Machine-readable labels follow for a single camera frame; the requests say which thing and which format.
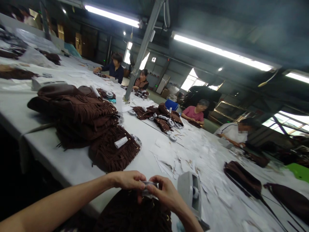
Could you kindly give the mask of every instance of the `navy blue shirt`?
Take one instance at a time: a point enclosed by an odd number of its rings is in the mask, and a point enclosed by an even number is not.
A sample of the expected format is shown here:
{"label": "navy blue shirt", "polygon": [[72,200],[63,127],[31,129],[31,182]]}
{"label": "navy blue shirt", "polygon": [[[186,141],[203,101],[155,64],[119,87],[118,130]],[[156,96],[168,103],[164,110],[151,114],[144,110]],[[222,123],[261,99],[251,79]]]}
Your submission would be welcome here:
{"label": "navy blue shirt", "polygon": [[120,65],[118,69],[115,71],[115,65],[114,62],[111,62],[110,64],[106,66],[102,66],[102,71],[109,71],[109,75],[112,77],[115,77],[116,80],[118,80],[118,83],[122,83],[124,70],[123,67]]}

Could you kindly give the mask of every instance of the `green tray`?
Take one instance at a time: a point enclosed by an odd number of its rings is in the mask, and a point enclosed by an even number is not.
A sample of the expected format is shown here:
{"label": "green tray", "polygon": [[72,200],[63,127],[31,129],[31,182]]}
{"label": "green tray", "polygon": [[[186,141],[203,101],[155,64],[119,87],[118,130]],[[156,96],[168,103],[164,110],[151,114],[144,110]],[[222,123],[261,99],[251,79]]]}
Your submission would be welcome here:
{"label": "green tray", "polygon": [[306,168],[297,163],[291,163],[286,166],[297,179],[304,180],[309,183],[309,168]]}

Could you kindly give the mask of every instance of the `fluorescent light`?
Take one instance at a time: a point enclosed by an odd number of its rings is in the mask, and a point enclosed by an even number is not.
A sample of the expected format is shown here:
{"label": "fluorescent light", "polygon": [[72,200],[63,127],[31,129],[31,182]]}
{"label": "fluorescent light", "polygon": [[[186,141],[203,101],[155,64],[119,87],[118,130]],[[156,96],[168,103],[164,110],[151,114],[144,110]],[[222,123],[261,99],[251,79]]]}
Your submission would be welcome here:
{"label": "fluorescent light", "polygon": [[198,42],[198,41],[195,41],[195,40],[192,40],[192,39],[189,39],[189,38],[177,35],[177,34],[175,34],[174,39],[176,39],[176,40],[178,40],[180,42],[184,42],[186,44],[190,44],[192,46],[204,49],[206,51],[216,53],[216,54],[224,56],[226,58],[230,58],[232,60],[244,63],[244,64],[249,65],[251,67],[260,69],[262,71],[269,71],[269,70],[271,70],[273,68],[270,65],[267,65],[267,64],[264,64],[264,63],[261,63],[261,62],[258,62],[258,61],[246,58],[244,56],[237,55],[235,53],[228,52],[228,51],[222,50],[220,48],[216,48],[216,47],[210,46],[208,44],[201,43],[201,42]]}
{"label": "fluorescent light", "polygon": [[104,10],[101,10],[101,9],[98,9],[98,8],[95,8],[89,5],[85,5],[85,9],[97,15],[101,15],[101,16],[116,20],[118,22],[122,22],[128,25],[131,25],[133,27],[139,27],[139,21],[126,18],[126,17],[120,16],[117,14],[113,14],[113,13],[110,13],[110,12],[107,12],[107,11],[104,11]]}
{"label": "fluorescent light", "polygon": [[287,77],[291,77],[293,79],[296,79],[296,80],[299,80],[299,81],[302,81],[302,82],[306,82],[309,84],[309,78],[306,77],[306,76],[303,76],[303,75],[299,75],[299,74],[296,74],[294,72],[290,72],[286,75]]}

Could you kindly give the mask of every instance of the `dark hair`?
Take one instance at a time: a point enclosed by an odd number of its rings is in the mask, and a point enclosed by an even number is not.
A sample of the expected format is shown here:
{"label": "dark hair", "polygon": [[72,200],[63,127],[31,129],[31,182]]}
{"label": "dark hair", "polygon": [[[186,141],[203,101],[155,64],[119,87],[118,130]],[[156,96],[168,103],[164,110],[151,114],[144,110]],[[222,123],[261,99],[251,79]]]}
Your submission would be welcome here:
{"label": "dark hair", "polygon": [[11,13],[16,15],[16,17],[20,18],[22,21],[24,20],[25,16],[20,12],[20,10],[17,7],[9,5],[9,10],[11,11]]}
{"label": "dark hair", "polygon": [[261,123],[255,118],[246,118],[241,120],[240,122],[251,126],[254,129],[257,129],[261,125]]}
{"label": "dark hair", "polygon": [[209,102],[208,100],[206,100],[206,99],[202,99],[202,100],[199,101],[198,104],[204,105],[204,106],[207,106],[207,107],[208,107],[209,104],[210,104],[210,102]]}
{"label": "dark hair", "polygon": [[147,76],[148,75],[148,69],[143,69],[141,71],[141,74],[143,74],[144,76]]}
{"label": "dark hair", "polygon": [[18,8],[22,11],[25,11],[28,15],[30,15],[32,17],[32,15],[30,14],[29,8],[26,8],[22,5],[19,5]]}
{"label": "dark hair", "polygon": [[119,55],[118,53],[113,54],[113,55],[112,55],[112,59],[113,59],[113,60],[117,60],[118,63],[121,63],[121,62],[122,62],[122,56]]}

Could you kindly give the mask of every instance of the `worker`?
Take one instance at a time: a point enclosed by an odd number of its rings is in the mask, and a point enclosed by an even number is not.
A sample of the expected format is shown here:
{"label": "worker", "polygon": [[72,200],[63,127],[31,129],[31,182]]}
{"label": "worker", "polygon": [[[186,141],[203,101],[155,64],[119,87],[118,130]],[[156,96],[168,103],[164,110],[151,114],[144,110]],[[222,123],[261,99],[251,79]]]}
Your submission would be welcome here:
{"label": "worker", "polygon": [[[146,177],[138,171],[120,171],[65,188],[5,219],[0,223],[0,231],[54,231],[82,207],[111,188],[139,190],[137,202],[141,204],[140,191],[145,189],[145,184],[141,181],[146,181]],[[194,214],[168,178],[153,176],[149,181],[159,183],[160,189],[148,185],[147,190],[179,217],[186,231],[203,231]]]}
{"label": "worker", "polygon": [[254,118],[246,118],[240,123],[223,124],[214,133],[218,137],[224,137],[236,147],[245,147],[248,133],[254,131],[259,126],[259,122]]}
{"label": "worker", "polygon": [[181,117],[189,120],[197,122],[200,125],[204,125],[204,113],[209,106],[209,101],[202,99],[197,103],[197,106],[189,106],[187,109],[183,111]]}
{"label": "worker", "polygon": [[139,75],[139,78],[136,79],[133,89],[143,89],[146,90],[148,88],[149,82],[147,81],[146,77],[148,75],[148,70],[143,69]]}
{"label": "worker", "polygon": [[93,72],[98,73],[100,71],[109,71],[109,75],[106,75],[108,78],[115,77],[118,80],[118,83],[122,83],[124,70],[120,65],[122,62],[122,57],[118,53],[112,55],[112,62],[106,66],[96,67]]}
{"label": "worker", "polygon": [[19,10],[22,13],[22,15],[24,16],[23,22],[27,25],[30,25],[32,27],[35,27],[37,29],[39,29],[38,24],[36,23],[36,21],[33,19],[32,15],[30,14],[29,9],[27,9],[24,6],[19,5]]}

